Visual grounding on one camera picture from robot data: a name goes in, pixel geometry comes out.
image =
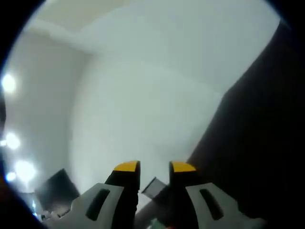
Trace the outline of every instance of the ceiling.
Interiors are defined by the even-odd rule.
[[[129,159],[147,168],[141,188],[166,183],[278,23],[253,0],[47,1],[7,66],[18,84],[6,131],[21,138],[11,164],[40,171],[28,190],[65,167],[84,192]]]

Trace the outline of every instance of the black monitor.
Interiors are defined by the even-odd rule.
[[[80,196],[65,169],[35,189],[35,194],[45,211],[56,212],[59,216],[68,212],[72,201]]]

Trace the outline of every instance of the white surface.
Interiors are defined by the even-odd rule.
[[[37,175],[21,192],[32,192],[40,183],[65,168],[69,172],[69,121],[75,86],[90,56],[42,35],[23,33],[8,59],[6,71],[18,87],[5,94],[7,120],[4,137],[14,133],[15,150],[4,146],[8,170],[19,160],[35,166]],[[16,145],[16,138],[6,139]]]
[[[142,188],[154,176],[166,183],[168,162],[189,157],[278,23],[253,0],[132,0],[76,32],[32,21],[42,35],[20,39],[9,71],[18,90],[6,97],[6,129],[39,171],[31,186],[64,167],[84,192],[133,159]],[[47,36],[96,57],[86,66],[88,56]]]

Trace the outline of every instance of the ceiling light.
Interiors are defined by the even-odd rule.
[[[36,204],[34,202],[34,200],[32,200],[32,207],[35,209],[36,208]]]
[[[1,84],[3,90],[7,93],[13,93],[16,89],[15,79],[10,74],[6,74],[3,77]]]
[[[6,146],[6,140],[0,141],[0,146]]]
[[[16,173],[9,172],[5,178],[8,182],[14,181],[16,179]]]
[[[16,135],[8,133],[6,135],[6,144],[11,149],[17,149],[20,146],[20,141]]]
[[[34,166],[27,161],[18,161],[15,165],[17,177],[24,183],[32,180],[36,174]]]

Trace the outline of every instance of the black object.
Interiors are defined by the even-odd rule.
[[[170,170],[170,201],[168,208],[173,212],[172,222],[177,229],[198,229],[197,215],[192,200],[185,187],[201,184],[197,171],[175,172],[173,164]]]
[[[63,214],[71,208],[71,203],[80,196],[66,170],[62,169],[35,189],[35,194],[44,210]]]
[[[214,220],[221,219],[224,216],[224,213],[223,213],[222,209],[220,208],[217,200],[212,196],[210,191],[207,189],[201,189],[200,194],[204,198],[204,200],[210,210],[212,218]]]
[[[102,189],[99,191],[99,193],[96,195],[96,197],[93,199],[92,203],[90,204],[86,216],[93,220],[96,221],[99,213],[101,211],[101,208],[109,195],[110,191],[106,189]]]
[[[124,187],[112,219],[112,229],[133,228],[134,215],[138,205],[141,163],[134,172],[113,170],[105,184]]]

